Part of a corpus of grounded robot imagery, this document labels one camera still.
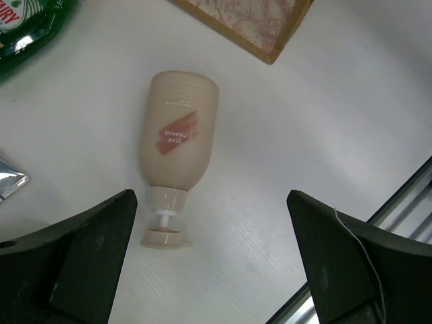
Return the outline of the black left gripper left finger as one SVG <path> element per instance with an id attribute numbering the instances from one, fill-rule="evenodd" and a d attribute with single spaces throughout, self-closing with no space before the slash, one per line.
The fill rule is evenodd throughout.
<path id="1" fill-rule="evenodd" d="M 2 323 L 107 323 L 138 201 L 97 206 L 1 243 Z"/>

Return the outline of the beige pump lotion bottle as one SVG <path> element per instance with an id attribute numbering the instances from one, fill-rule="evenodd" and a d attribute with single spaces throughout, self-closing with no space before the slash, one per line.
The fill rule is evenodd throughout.
<path id="1" fill-rule="evenodd" d="M 189 191 L 209 166 L 219 101 L 211 79 L 183 71 L 156 74 L 148 92 L 140 141 L 140 168 L 148 184 L 147 201 L 158 217 L 141 244 L 176 249 L 188 245 L 169 220 L 185 207 Z"/>

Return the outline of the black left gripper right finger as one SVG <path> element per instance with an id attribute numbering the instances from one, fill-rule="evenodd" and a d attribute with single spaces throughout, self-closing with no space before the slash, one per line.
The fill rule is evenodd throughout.
<path id="1" fill-rule="evenodd" d="M 431 245 L 288 194 L 320 323 L 430 323 Z"/>

